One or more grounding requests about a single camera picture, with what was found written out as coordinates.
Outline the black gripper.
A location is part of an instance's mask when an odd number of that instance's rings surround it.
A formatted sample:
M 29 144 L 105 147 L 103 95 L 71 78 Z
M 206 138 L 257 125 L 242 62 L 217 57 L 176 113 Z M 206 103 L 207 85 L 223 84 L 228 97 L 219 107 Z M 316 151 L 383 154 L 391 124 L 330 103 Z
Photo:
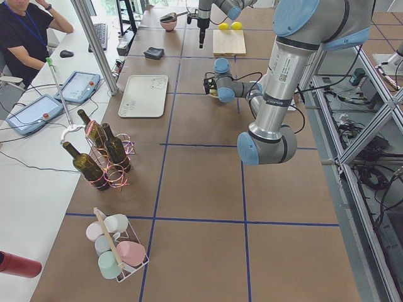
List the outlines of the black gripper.
M 188 11 L 186 15 L 186 22 L 188 25 L 191 24 L 192 20 L 197 21 L 197 27 L 199 27 L 199 48 L 203 48 L 205 41 L 205 32 L 210 25 L 210 10 L 205 9 L 194 9 Z
M 217 85 L 215 83 L 215 75 L 213 72 L 206 72 L 203 79 L 203 88 L 205 94 L 209 94 L 211 89 L 217 90 Z

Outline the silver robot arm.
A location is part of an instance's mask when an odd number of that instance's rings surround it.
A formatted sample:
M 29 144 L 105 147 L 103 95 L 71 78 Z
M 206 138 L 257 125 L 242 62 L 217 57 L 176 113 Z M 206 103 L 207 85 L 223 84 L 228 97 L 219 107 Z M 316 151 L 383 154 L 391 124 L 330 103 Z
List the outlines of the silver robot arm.
M 273 30 L 276 40 L 262 84 L 233 79 L 229 61 L 214 63 L 219 100 L 248 100 L 256 119 L 239 134 L 244 164 L 279 164 L 297 149 L 293 130 L 283 120 L 310 56 L 318 49 L 339 50 L 363 44 L 370 35 L 374 1 L 281 1 Z
M 187 13 L 187 23 L 191 24 L 192 20 L 197 21 L 199 28 L 199 48 L 203 48 L 206 30 L 211 22 L 212 6 L 216 5 L 230 20 L 235 21 L 241 11 L 255 4 L 257 0 L 200 0 L 198 7 L 191 9 Z

